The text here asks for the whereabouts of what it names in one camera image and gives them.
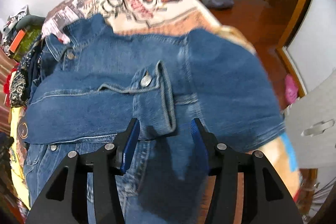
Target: silver door handle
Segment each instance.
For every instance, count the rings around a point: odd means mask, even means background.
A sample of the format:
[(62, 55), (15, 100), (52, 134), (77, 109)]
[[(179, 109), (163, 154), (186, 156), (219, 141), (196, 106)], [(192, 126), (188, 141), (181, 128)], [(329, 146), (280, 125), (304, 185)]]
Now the silver door handle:
[(331, 119), (327, 122), (318, 122), (315, 125), (311, 126), (310, 128), (304, 130), (301, 133), (301, 136), (316, 136), (322, 134), (326, 129), (331, 128), (334, 126), (335, 120)]

